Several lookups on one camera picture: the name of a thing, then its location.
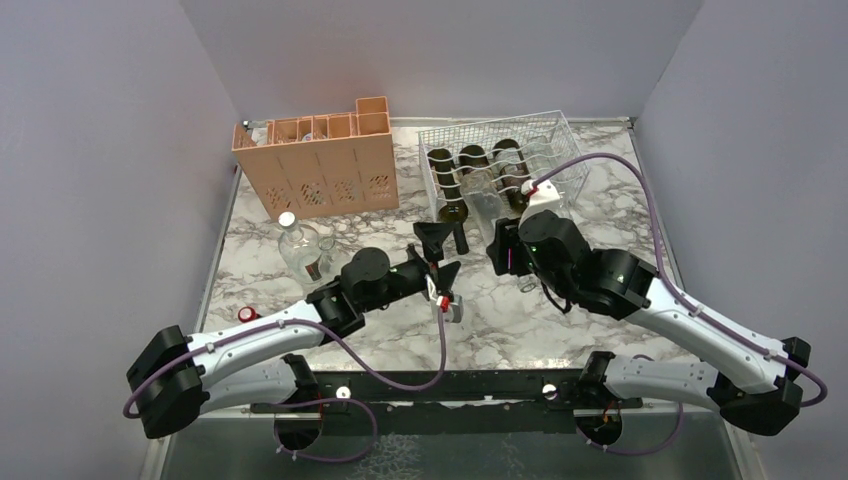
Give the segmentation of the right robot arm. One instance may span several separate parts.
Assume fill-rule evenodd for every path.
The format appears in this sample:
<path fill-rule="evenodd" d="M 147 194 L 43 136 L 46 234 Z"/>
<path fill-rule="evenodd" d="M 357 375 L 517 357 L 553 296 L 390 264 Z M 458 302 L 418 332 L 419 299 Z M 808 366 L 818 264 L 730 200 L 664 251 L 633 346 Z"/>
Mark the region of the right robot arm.
<path fill-rule="evenodd" d="M 585 404 L 669 400 L 712 410 L 761 436 L 778 434 L 800 413 L 803 390 L 795 381 L 808 363 L 808 343 L 736 324 L 667 285 L 638 256 L 591 248 L 571 220 L 550 210 L 526 220 L 501 219 L 486 252 L 496 274 L 533 274 L 567 305 L 650 330 L 696 357 L 650 362 L 595 351 L 576 383 Z"/>

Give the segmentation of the clear bottle silver cap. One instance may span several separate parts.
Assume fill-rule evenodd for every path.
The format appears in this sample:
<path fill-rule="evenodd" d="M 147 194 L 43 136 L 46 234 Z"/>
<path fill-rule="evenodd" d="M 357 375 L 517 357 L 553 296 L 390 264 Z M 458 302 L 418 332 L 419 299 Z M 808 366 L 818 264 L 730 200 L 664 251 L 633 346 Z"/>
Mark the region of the clear bottle silver cap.
<path fill-rule="evenodd" d="M 329 282 L 337 276 L 328 277 L 319 271 L 318 240 L 321 236 L 332 235 L 321 234 L 312 226 L 301 223 L 291 211 L 281 213 L 277 221 L 282 228 L 278 250 L 295 280 L 310 286 Z"/>

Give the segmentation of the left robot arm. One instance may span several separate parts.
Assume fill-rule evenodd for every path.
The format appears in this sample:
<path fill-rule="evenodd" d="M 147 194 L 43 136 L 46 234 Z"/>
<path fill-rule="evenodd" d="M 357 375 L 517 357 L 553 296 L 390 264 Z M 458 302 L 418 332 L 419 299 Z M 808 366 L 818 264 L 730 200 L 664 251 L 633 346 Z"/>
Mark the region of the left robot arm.
<path fill-rule="evenodd" d="M 406 248 L 406 261 L 393 265 L 377 247 L 366 247 L 339 275 L 291 306 L 235 327 L 186 335 L 177 325 L 159 330 L 129 367 L 131 393 L 122 414 L 138 419 L 147 438 L 174 434 L 201 414 L 246 403 L 258 394 L 248 378 L 257 364 L 274 356 L 341 345 L 365 325 L 365 315 L 422 295 L 437 325 L 461 315 L 451 290 L 461 266 L 447 265 L 443 244 L 458 223 L 416 222 L 421 245 Z"/>

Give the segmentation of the small clear glass bottle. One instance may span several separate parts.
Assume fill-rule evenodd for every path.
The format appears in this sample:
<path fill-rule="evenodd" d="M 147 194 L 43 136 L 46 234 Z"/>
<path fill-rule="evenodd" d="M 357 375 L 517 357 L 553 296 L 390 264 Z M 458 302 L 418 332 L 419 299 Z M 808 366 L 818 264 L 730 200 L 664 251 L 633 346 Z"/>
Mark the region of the small clear glass bottle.
<path fill-rule="evenodd" d="M 321 236 L 318 240 L 319 271 L 328 277 L 338 275 L 348 261 L 347 254 L 341 249 L 333 236 Z"/>

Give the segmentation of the green Primitivo wine bottle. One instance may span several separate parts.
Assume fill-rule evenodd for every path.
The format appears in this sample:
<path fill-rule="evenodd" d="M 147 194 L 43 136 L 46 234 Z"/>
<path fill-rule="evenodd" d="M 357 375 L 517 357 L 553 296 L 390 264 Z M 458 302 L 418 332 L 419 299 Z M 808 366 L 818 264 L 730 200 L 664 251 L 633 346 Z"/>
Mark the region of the green Primitivo wine bottle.
<path fill-rule="evenodd" d="M 516 213 L 523 213 L 527 198 L 521 187 L 529 179 L 530 172 L 519 143 L 513 139 L 502 139 L 494 145 L 493 159 L 502 183 L 502 193 Z"/>

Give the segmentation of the green wine bottle silver neck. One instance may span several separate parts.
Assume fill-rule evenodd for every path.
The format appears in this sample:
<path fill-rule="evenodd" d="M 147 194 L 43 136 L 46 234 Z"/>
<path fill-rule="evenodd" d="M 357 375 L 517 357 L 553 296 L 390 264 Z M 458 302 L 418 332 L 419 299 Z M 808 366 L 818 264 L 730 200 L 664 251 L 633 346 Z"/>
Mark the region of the green wine bottle silver neck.
<path fill-rule="evenodd" d="M 463 175 L 492 173 L 487 152 L 479 145 L 472 144 L 462 148 L 458 155 L 458 161 Z"/>

